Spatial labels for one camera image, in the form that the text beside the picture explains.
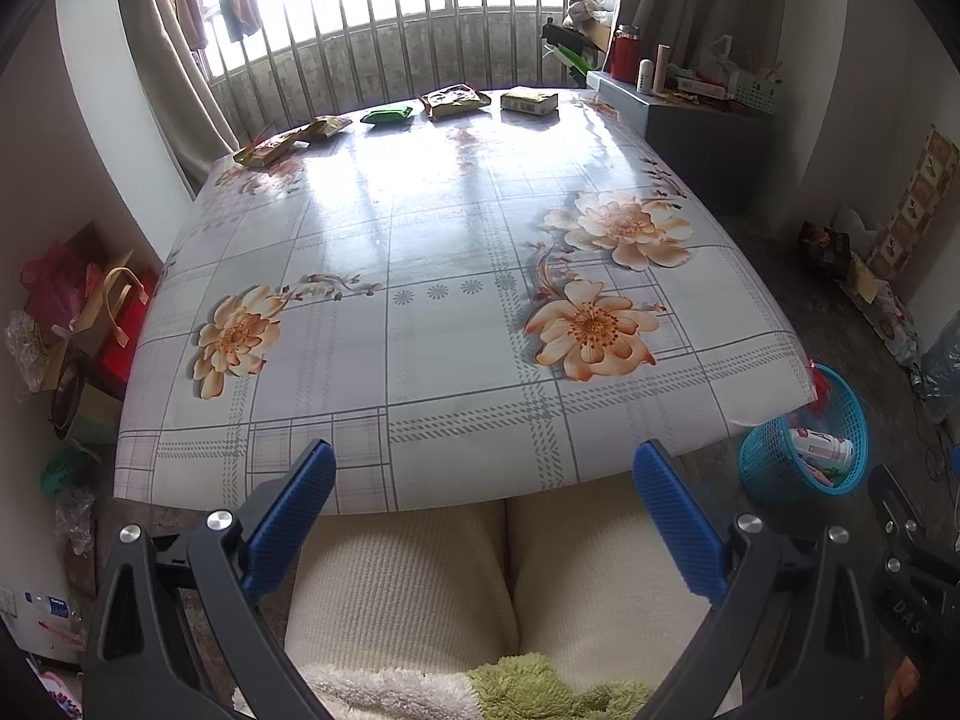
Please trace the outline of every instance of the blue trash basket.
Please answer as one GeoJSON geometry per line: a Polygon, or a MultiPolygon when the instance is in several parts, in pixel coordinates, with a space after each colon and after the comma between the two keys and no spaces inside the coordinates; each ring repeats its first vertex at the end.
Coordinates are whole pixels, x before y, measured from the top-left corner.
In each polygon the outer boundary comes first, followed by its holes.
{"type": "Polygon", "coordinates": [[[797,456],[786,418],[778,416],[752,429],[740,447],[740,483],[755,501],[778,504],[798,501],[811,493],[846,495],[863,478],[870,454],[863,410],[847,382],[825,365],[816,367],[830,384],[830,394],[823,416],[806,427],[849,439],[853,443],[853,467],[836,487],[818,482],[797,456]]]}

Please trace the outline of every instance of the green fluffy fabric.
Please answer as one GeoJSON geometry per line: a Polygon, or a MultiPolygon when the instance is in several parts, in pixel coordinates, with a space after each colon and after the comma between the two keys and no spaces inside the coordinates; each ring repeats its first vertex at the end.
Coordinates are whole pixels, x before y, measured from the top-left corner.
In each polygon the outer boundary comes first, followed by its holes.
{"type": "Polygon", "coordinates": [[[631,720],[653,692],[620,680],[577,693],[539,653],[501,658],[467,678],[486,720],[631,720]]]}

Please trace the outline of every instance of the silver screw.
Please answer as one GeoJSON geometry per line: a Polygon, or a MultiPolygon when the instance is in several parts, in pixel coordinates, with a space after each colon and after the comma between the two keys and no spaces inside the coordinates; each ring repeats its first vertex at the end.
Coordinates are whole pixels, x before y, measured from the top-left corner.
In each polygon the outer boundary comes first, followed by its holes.
{"type": "Polygon", "coordinates": [[[741,514],[736,519],[736,527],[744,533],[759,533],[763,530],[763,520],[756,514],[741,514]]]}
{"type": "Polygon", "coordinates": [[[850,540],[850,534],[847,533],[847,529],[841,528],[839,525],[832,525],[829,531],[827,531],[827,535],[831,541],[836,541],[838,544],[846,544],[850,540]]]}
{"type": "Polygon", "coordinates": [[[140,538],[139,525],[125,525],[120,529],[120,541],[123,543],[133,544],[138,538],[140,538]]]}
{"type": "Polygon", "coordinates": [[[210,512],[206,518],[206,526],[211,531],[226,531],[232,524],[233,514],[224,512],[222,509],[219,512],[210,512]]]}

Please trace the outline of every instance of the balcony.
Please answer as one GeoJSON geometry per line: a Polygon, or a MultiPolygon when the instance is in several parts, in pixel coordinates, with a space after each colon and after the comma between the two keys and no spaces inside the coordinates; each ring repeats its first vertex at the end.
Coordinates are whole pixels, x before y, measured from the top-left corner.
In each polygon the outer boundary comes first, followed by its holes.
{"type": "Polygon", "coordinates": [[[541,25],[568,0],[258,0],[263,28],[230,43],[216,4],[198,54],[241,141],[313,116],[409,100],[452,83],[570,85],[541,25]]]}

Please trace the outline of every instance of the person's leg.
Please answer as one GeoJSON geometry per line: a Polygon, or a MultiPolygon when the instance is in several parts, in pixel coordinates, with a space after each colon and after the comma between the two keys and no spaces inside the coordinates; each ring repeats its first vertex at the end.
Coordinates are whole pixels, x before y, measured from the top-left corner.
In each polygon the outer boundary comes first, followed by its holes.
{"type": "Polygon", "coordinates": [[[321,517],[301,550],[297,666],[464,671],[517,651],[502,501],[321,517]]]}
{"type": "Polygon", "coordinates": [[[707,613],[629,474],[508,500],[507,536],[520,650],[575,688],[657,685],[707,613]]]}

